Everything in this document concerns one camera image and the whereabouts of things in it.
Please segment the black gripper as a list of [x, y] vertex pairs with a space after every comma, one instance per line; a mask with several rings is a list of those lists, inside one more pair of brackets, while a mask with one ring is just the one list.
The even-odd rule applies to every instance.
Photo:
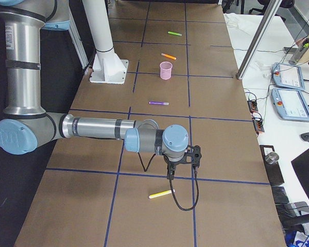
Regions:
[[167, 164], [167, 179], [173, 180], [175, 177], [175, 169], [179, 164], [181, 157], [170, 157], [167, 154], [164, 154], [164, 161]]

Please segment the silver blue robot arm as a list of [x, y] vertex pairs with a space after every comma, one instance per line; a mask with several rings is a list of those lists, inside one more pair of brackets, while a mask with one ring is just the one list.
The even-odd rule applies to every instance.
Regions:
[[8, 106], [0, 121], [0, 147], [22, 155], [59, 138], [123, 140], [127, 151], [161, 155], [167, 177], [186, 164], [194, 148], [180, 125], [159, 129], [153, 120], [85, 118], [51, 113], [41, 106], [40, 30], [68, 30], [68, 1], [0, 1], [5, 22]]

